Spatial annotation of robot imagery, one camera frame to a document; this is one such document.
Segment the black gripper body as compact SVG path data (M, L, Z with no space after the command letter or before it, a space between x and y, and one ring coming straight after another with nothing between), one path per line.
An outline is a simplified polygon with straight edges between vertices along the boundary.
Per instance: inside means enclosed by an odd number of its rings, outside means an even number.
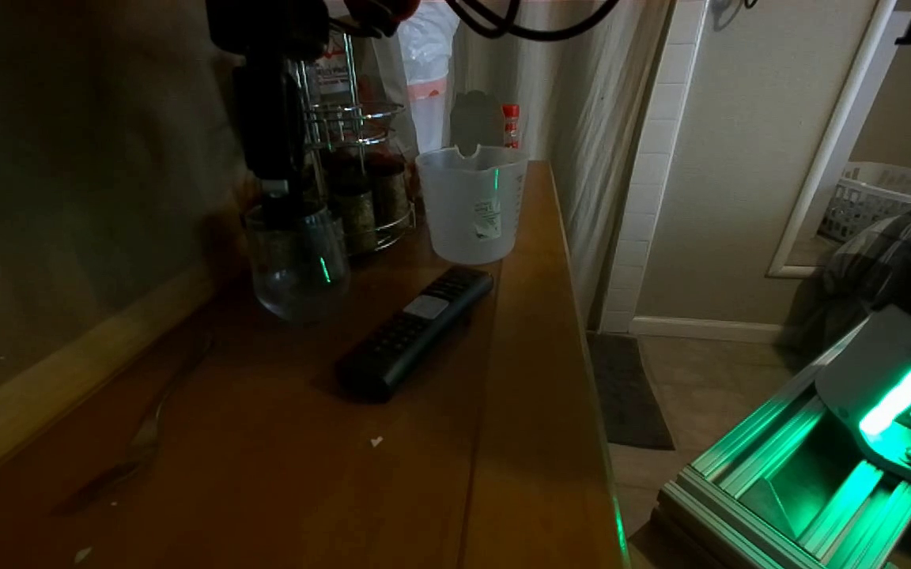
M234 111L246 169L287 179L305 164L301 95L291 64L309 64L330 38L324 0L206 0L209 38L239 56Z

